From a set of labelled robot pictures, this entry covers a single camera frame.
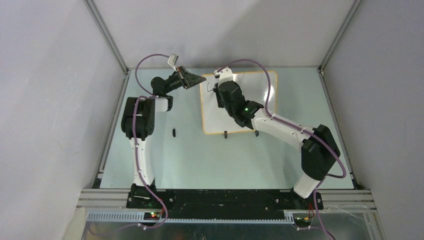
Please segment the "yellow framed whiteboard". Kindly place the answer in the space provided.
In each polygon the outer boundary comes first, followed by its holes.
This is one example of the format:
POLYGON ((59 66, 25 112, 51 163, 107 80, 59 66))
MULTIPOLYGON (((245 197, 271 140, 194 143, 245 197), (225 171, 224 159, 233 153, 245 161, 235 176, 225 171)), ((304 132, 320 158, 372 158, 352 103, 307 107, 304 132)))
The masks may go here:
MULTIPOLYGON (((278 74, 270 71, 268 75, 271 82, 270 91, 268 91, 268 79, 263 71, 234 72, 233 80, 240 86, 246 100, 255 101, 264 106, 270 94, 268 108, 273 112, 276 110, 278 74)), ((252 132, 253 130, 248 127, 240 127, 224 108, 216 89, 219 79, 212 73, 202 76, 206 79, 200 84, 203 132, 207 135, 252 132)))

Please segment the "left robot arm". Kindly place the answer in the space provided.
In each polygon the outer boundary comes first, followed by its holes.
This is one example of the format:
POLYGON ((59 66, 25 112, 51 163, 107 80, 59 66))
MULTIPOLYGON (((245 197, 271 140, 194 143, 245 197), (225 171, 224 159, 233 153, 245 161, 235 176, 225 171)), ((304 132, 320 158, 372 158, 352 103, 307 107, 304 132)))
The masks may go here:
POLYGON ((172 109, 174 98, 169 95, 170 92, 179 88, 188 90, 205 81, 205 77, 179 66, 167 79, 157 76, 150 81, 152 97, 127 98, 120 126, 133 153, 134 178, 128 197, 130 203, 139 201, 145 208, 153 208, 159 202, 149 153, 156 113, 172 109))

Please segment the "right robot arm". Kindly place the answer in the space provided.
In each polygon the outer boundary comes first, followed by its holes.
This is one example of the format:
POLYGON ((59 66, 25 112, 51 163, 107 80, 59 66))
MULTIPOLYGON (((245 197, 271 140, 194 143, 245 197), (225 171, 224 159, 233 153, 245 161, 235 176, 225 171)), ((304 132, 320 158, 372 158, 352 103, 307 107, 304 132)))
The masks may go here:
POLYGON ((341 156, 330 129, 322 124, 301 126, 267 113, 261 103, 246 100, 235 81, 216 83, 212 90, 218 107, 225 109, 238 126, 270 134, 300 151, 303 173, 292 189, 290 201, 297 209, 308 206, 310 195, 341 156))

